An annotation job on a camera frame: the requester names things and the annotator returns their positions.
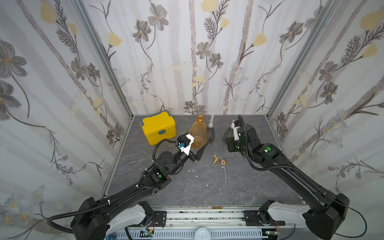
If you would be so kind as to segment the amber spray bottle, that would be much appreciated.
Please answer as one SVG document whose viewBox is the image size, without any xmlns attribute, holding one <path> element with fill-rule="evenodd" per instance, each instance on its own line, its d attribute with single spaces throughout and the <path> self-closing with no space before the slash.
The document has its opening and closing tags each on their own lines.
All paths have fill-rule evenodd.
<svg viewBox="0 0 384 240">
<path fill-rule="evenodd" d="M 192 149 L 200 149 L 208 143 L 208 133 L 204 123 L 204 116 L 198 115 L 195 123 L 191 127 L 189 134 L 194 137 Z"/>
</svg>

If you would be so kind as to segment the amber spray nozzle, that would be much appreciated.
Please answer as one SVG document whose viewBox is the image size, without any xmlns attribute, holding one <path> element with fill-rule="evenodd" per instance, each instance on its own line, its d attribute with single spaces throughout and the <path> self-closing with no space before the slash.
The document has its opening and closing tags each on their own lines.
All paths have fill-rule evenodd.
<svg viewBox="0 0 384 240">
<path fill-rule="evenodd" d="M 226 161 L 224 158 L 220 158 L 218 155 L 213 155 L 214 161 L 213 165 L 220 165 L 224 170 L 225 182 L 227 181 L 227 171 L 226 171 Z"/>
</svg>

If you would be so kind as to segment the grey translucent spray bottle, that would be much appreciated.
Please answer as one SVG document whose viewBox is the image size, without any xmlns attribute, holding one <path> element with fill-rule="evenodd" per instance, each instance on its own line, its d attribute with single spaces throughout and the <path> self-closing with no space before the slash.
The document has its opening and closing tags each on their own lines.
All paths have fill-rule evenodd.
<svg viewBox="0 0 384 240">
<path fill-rule="evenodd" d="M 227 143 L 227 139 L 234 137 L 234 128 L 235 128 L 235 120 L 232 120 L 232 123 L 226 129 L 226 131 L 224 132 L 224 135 L 222 137 L 222 140 L 225 144 Z"/>
</svg>

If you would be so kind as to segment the clear spray nozzle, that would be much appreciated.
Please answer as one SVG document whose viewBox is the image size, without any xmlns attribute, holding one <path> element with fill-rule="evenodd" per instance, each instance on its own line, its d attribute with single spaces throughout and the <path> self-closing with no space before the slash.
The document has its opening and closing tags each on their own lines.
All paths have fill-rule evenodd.
<svg viewBox="0 0 384 240">
<path fill-rule="evenodd" d="M 214 115 L 211 115 L 210 122 L 209 122 L 209 125 L 208 125 L 209 129 L 212 129 L 214 127 L 213 121 L 214 121 Z"/>
</svg>

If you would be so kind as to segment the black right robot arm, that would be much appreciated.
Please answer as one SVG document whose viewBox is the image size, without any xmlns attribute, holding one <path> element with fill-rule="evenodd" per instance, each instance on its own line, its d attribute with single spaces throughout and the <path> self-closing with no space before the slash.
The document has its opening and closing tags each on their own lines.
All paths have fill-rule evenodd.
<svg viewBox="0 0 384 240">
<path fill-rule="evenodd" d="M 223 135 L 228 151 L 239 152 L 257 171 L 270 171 L 299 194 L 305 205 L 285 205 L 268 200 L 259 209 L 259 221 L 264 225 L 284 221 L 307 227 L 323 240 L 336 233 L 347 215 L 350 200 L 344 194 L 335 195 L 299 170 L 273 144 L 261 143 L 256 130 L 235 121 Z"/>
</svg>

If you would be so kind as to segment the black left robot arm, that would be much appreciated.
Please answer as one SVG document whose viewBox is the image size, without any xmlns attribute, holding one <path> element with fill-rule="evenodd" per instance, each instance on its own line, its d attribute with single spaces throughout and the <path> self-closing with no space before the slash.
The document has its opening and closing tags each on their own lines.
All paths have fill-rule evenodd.
<svg viewBox="0 0 384 240">
<path fill-rule="evenodd" d="M 175 154 L 164 151 L 158 157 L 153 152 L 154 163 L 145 170 L 137 183 L 104 199 L 86 199 L 71 222 L 71 229 L 77 240 L 102 240 L 112 228 L 112 220 L 125 209 L 130 208 L 164 189 L 172 180 L 170 176 L 178 173 L 187 160 L 199 161 L 204 145 L 196 153 L 186 155 L 181 150 Z"/>
</svg>

